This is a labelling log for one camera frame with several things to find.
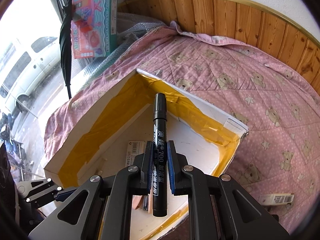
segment wooden wall panel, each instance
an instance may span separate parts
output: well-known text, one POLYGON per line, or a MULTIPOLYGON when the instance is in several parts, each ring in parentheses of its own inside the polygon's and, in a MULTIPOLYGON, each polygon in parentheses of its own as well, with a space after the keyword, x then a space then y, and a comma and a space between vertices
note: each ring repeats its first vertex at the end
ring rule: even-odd
POLYGON ((320 94, 320 49, 280 18, 228 0, 136 0, 119 8, 176 21, 184 31, 227 36, 258 47, 300 73, 320 94))
POLYGON ((235 37, 236 3, 227 0, 213 0, 214 35, 235 37))
POLYGON ((315 89, 315 91, 320 95, 320 71, 318 70, 317 75, 311 82, 311 86, 315 89))
POLYGON ((261 22, 261 11, 251 6, 237 3, 235 39, 257 46, 261 22))
POLYGON ((146 0, 145 3, 148 6, 149 16, 161 21, 163 17, 159 0, 146 0))
POLYGON ((277 59, 296 69, 306 46, 307 37, 287 24, 277 59))
POLYGON ((273 57, 277 57, 286 23, 269 13, 262 12, 258 48, 273 57))
POLYGON ((308 39, 296 71, 312 85, 319 68, 319 48, 308 39))
POLYGON ((183 31, 196 32, 192 0, 174 0, 179 25, 183 31))
POLYGON ((213 0, 192 0, 195 13, 196 33, 214 35, 213 31, 213 0))
POLYGON ((136 1, 133 3, 129 3, 127 4, 127 8, 129 13, 150 16, 148 4, 146 3, 146 1, 136 1))
POLYGON ((159 0, 161 13, 162 13, 162 21, 170 25, 171 21, 178 21, 176 8, 174 5, 174 0, 159 0))

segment black marker pen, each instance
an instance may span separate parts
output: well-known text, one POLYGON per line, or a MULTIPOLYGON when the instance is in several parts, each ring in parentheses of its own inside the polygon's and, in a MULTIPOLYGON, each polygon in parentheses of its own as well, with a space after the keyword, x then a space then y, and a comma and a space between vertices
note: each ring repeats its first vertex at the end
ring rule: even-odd
POLYGON ((162 93, 156 94, 154 103, 153 153, 153 215, 167 215, 167 101, 162 93))

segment gold trim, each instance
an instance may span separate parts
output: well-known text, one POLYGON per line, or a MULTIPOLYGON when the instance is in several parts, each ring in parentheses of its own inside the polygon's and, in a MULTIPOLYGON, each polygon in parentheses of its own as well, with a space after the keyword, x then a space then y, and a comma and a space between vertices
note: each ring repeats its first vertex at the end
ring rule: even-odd
MULTIPOLYGON (((120 3, 118 6, 121 7, 121 6, 124 6, 126 4, 137 2, 137 1, 141 1, 141 0, 127 0, 127 1, 124 1, 124 2, 120 3)), ((294 20, 290 19, 286 15, 284 15, 284 14, 282 14, 282 13, 280 13, 280 12, 278 12, 278 11, 268 7, 268 6, 265 6, 265 5, 261 4, 261 3, 258 3, 258 2, 255 2, 255 1, 251 1, 251 0, 228 0, 228 1, 249 5, 249 6, 253 7, 253 8, 259 9, 259 10, 261 10, 263 12, 267 12, 269 14, 272 14, 272 15, 278 17, 279 19, 285 21, 286 23, 289 23, 290 25, 295 27, 298 31, 300 31, 301 33, 306 35, 306 37, 309 40, 311 40, 314 44, 316 44, 316 46, 318 46, 320 48, 320 41, 318 41, 310 32, 308 32, 300 24, 298 24, 294 20)))

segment yellow tape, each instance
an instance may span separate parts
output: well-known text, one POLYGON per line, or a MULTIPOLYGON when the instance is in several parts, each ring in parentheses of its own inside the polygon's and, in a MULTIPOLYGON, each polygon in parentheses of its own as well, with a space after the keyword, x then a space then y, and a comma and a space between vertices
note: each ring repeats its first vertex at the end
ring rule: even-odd
MULTIPOLYGON (((203 114, 187 97, 161 80, 140 74, 132 76, 120 92, 110 100, 90 131, 79 139, 71 150, 58 175, 64 187, 78 186, 77 173, 88 163, 100 145, 108 140, 146 104, 152 104, 156 93, 164 93, 168 111, 184 120, 196 133, 219 148, 219 165, 212 173, 219 176, 239 145, 240 138, 222 124, 203 114)), ((161 226, 144 239, 161 232, 188 211, 188 207, 171 215, 161 226)))

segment colorful toy packaging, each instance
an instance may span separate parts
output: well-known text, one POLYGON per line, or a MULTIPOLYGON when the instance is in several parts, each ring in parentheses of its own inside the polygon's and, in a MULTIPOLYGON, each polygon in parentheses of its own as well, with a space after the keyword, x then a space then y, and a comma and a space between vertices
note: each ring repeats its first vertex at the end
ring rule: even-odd
POLYGON ((72 0, 74 58, 106 57, 117 46, 117 0, 72 0))

